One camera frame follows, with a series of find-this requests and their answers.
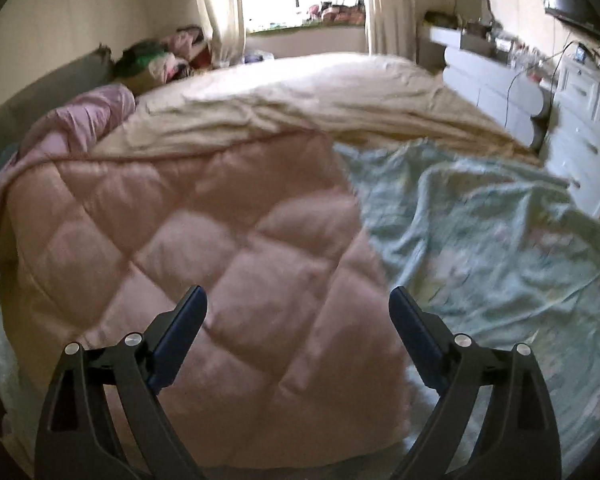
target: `metal screw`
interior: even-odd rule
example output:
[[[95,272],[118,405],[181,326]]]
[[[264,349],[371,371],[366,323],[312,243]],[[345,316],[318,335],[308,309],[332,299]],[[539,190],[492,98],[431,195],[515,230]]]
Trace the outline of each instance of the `metal screw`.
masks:
[[[520,343],[516,350],[520,355],[531,355],[531,347],[529,345],[525,345],[524,343]]]
[[[80,345],[78,345],[78,343],[69,343],[64,347],[64,353],[67,355],[74,355],[78,353],[79,349]]]
[[[140,334],[129,334],[125,337],[125,345],[127,346],[138,346],[142,342],[142,336]]]
[[[469,346],[471,346],[472,343],[471,338],[465,334],[458,334],[454,341],[458,346],[461,346],[462,348],[468,348]]]

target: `pink quilted comforter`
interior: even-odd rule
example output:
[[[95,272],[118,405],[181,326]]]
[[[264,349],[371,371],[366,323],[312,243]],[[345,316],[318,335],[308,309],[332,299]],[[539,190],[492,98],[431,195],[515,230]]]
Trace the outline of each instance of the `pink quilted comforter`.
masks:
[[[407,355],[326,136],[42,161],[0,218],[5,329],[41,390],[68,342],[114,344],[200,284],[208,316],[160,394],[200,465],[316,466],[407,435]]]
[[[0,171],[0,199],[24,169],[53,156],[87,153],[135,110],[133,94],[121,84],[101,86],[51,110],[36,121]]]

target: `drawer handle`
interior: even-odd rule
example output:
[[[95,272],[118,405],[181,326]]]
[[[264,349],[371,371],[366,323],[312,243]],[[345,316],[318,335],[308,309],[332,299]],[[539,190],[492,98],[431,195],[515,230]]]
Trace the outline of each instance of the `drawer handle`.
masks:
[[[595,155],[597,155],[600,150],[595,144],[591,144],[588,140],[584,141],[585,146],[589,149],[589,151]]]

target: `pile of clothes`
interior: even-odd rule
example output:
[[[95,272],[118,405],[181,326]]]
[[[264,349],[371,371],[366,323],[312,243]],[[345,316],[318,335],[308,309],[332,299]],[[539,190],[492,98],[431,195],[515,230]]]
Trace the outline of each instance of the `pile of clothes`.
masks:
[[[191,25],[161,40],[144,40],[126,49],[114,76],[137,97],[211,66],[211,50],[202,29]]]
[[[320,5],[309,7],[309,22],[323,22],[338,25],[364,25],[366,19],[365,1],[358,0],[352,6],[333,5],[332,2],[322,2]]]

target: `windowsill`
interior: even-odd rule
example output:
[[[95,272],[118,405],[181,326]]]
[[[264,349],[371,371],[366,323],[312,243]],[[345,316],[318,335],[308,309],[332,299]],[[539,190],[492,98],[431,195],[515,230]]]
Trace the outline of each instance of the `windowsill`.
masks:
[[[312,30],[314,28],[339,28],[339,27],[355,27],[364,28],[365,25],[352,25],[351,23],[340,23],[334,22],[326,24],[324,22],[309,23],[307,25],[296,25],[295,27],[273,27],[265,28],[264,30],[255,30],[254,32],[247,32],[247,36],[274,36],[277,34],[291,34],[298,30]]]

